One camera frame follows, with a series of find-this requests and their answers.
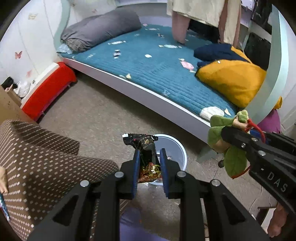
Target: bed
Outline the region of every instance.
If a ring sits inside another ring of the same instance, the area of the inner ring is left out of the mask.
[[[185,60],[196,66],[193,50],[211,42],[188,34],[186,45],[174,41],[170,27],[146,25],[78,54],[62,53],[96,69],[149,89],[206,120],[211,115],[234,116],[237,108],[221,94],[203,84]]]
[[[62,7],[62,19],[54,37],[56,48],[61,44],[59,38],[70,13],[67,1],[62,2]],[[255,123],[272,110],[287,79],[286,29],[283,16],[274,6],[272,18],[269,69],[257,95],[246,107]],[[187,39],[185,46],[179,45],[172,39],[169,27],[148,25],[84,53],[62,54],[62,59],[72,68],[127,95],[207,143],[210,127],[207,114],[217,111],[229,117],[235,115],[237,108],[181,65],[180,59],[185,59],[196,66],[198,60],[193,57],[193,48],[209,43],[192,34]],[[116,59],[112,55],[115,50],[121,52]]]

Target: butterfly decoration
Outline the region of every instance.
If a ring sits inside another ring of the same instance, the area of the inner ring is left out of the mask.
[[[20,59],[22,57],[22,51],[19,53],[15,52],[15,59]]]
[[[194,66],[191,63],[188,63],[188,62],[186,62],[184,60],[181,61],[181,64],[186,69],[189,69],[189,70],[193,70],[194,69]]]
[[[28,19],[29,20],[34,20],[37,17],[37,15],[38,15],[37,13],[35,13],[35,14],[30,13],[29,16],[28,16]]]
[[[32,70],[29,70],[29,71],[27,72],[26,78],[31,77],[31,74],[32,74]]]
[[[170,92],[168,92],[167,90],[163,91],[163,95],[168,97],[168,95],[170,94]]]

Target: red cloth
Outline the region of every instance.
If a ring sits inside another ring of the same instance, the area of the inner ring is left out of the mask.
[[[58,64],[59,68],[34,91],[22,108],[35,121],[71,82],[76,82],[73,70],[64,62]]]

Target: trash can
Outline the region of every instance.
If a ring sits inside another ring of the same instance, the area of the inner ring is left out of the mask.
[[[160,149],[165,148],[167,157],[170,157],[172,161],[176,161],[180,169],[185,171],[187,165],[187,154],[183,145],[174,137],[165,134],[156,134],[158,141],[155,143],[156,152],[159,154]],[[155,180],[150,184],[163,185],[162,180]]]

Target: yellow pillow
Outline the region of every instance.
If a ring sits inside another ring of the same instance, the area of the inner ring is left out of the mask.
[[[266,71],[253,64],[240,50],[231,49],[249,62],[224,59],[214,61],[201,67],[196,76],[236,106],[245,108],[260,89]],[[274,108],[279,109],[281,104],[280,97]]]

